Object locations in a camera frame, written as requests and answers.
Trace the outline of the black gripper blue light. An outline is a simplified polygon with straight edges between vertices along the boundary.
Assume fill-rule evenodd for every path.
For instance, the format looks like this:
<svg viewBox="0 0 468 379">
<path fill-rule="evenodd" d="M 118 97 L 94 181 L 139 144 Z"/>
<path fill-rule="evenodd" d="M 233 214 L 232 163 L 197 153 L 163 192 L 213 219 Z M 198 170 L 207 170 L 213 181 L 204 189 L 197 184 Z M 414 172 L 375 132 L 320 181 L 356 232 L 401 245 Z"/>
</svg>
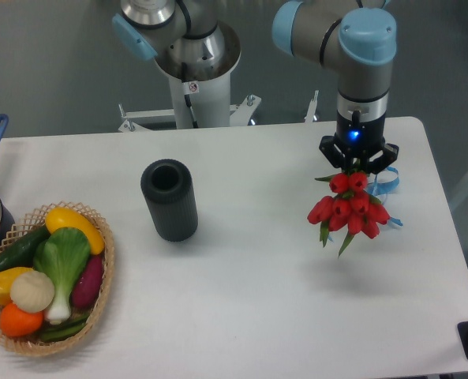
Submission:
<svg viewBox="0 0 468 379">
<path fill-rule="evenodd" d="M 399 146 L 384 144 L 385 115 L 372 121 L 362 121 L 361 117 L 344 118 L 337 114 L 337 126 L 334 136 L 323 136 L 319 150 L 334 167 L 342 171 L 352 169 L 352 157 L 359 158 L 362 153 L 373 156 L 380 151 L 380 156 L 367 159 L 362 164 L 366 174 L 379 174 L 398 159 Z"/>
</svg>

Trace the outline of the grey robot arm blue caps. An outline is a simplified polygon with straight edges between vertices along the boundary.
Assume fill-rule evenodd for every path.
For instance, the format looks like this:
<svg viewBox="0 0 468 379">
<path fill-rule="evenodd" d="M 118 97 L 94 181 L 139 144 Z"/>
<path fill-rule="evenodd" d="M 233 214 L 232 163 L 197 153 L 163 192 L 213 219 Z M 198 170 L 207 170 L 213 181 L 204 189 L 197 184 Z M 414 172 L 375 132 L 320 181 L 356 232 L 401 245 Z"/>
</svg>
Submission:
<svg viewBox="0 0 468 379">
<path fill-rule="evenodd" d="M 289 1 L 273 43 L 339 77 L 336 131 L 320 150 L 333 167 L 377 174 L 399 149 L 384 139 L 397 26 L 383 1 Z M 229 126 L 230 75 L 241 56 L 235 31 L 209 1 L 123 1 L 112 26 L 124 46 L 166 74 L 177 127 Z"/>
</svg>

